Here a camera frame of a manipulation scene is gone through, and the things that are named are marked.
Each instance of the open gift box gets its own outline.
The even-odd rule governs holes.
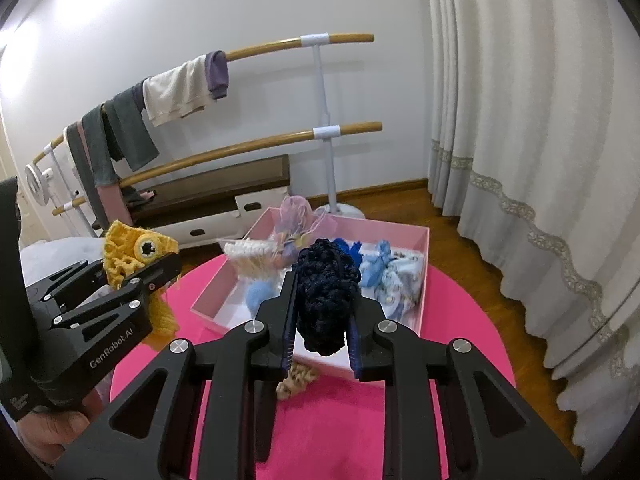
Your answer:
[[[278,208],[268,208],[245,238],[252,240],[269,239],[274,232],[279,215],[280,210]],[[334,215],[327,215],[325,221],[321,224],[314,233],[316,238],[334,239],[340,237],[348,241],[359,240],[363,245],[375,245],[380,240],[388,240],[393,250],[419,251],[422,254],[424,257],[424,269],[422,270],[420,301],[415,308],[407,312],[401,319],[403,324],[419,334],[424,313],[429,228]],[[213,332],[225,334],[233,327],[252,318],[246,307],[239,308],[236,307],[236,303],[233,301],[227,301],[232,296],[242,295],[242,291],[239,290],[236,270],[227,260],[200,294],[191,307],[191,311],[204,320],[207,328],[213,330]],[[318,368],[323,374],[353,379],[346,346],[339,352],[329,357],[324,357],[306,350],[302,337],[296,332],[294,358],[299,362]]]

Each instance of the purple garment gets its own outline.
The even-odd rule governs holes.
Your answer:
[[[144,110],[146,108],[145,106],[145,97],[142,93],[142,83],[145,82],[147,78],[145,77],[142,81],[140,81],[137,85],[132,86],[132,90],[133,90],[133,101],[136,104],[136,108],[138,109],[138,111],[140,113],[142,113],[142,110]]]
[[[214,99],[226,97],[229,87],[229,69],[226,66],[226,55],[221,50],[209,52],[204,60],[207,87]]]

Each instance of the pink table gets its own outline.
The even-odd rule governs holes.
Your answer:
[[[194,344],[220,336],[204,328],[190,307],[225,261],[224,256],[189,272],[167,291],[180,331]],[[513,370],[495,326],[478,304],[446,274],[429,266],[426,304],[420,336],[441,343],[463,337],[473,342],[505,378],[515,384]],[[111,399],[155,357],[139,345],[116,367]],[[434,396],[443,479],[448,478],[440,409]],[[321,377],[304,394],[280,402],[268,462],[257,464],[258,480],[377,479],[382,474],[384,390],[370,384]],[[196,478],[196,459],[191,478]]]

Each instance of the white wall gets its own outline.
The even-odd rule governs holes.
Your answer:
[[[382,133],[337,140],[337,187],[421,178],[431,124],[429,14],[428,0],[41,0],[0,63],[0,102],[12,153],[22,168],[90,108],[210,50],[316,32],[373,32],[371,44],[322,48],[332,123],[384,123]],[[152,165],[318,125],[310,49],[238,60],[229,70],[228,97],[153,129],[161,156]],[[195,171],[277,153],[291,154],[294,192],[326,192],[315,142]],[[121,176],[129,174],[126,166],[118,169]],[[36,208],[53,238],[68,235],[50,207]]]

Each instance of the toy eye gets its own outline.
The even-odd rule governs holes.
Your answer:
[[[160,238],[152,233],[143,234],[136,240],[133,252],[136,259],[144,264],[157,260],[162,256]]]

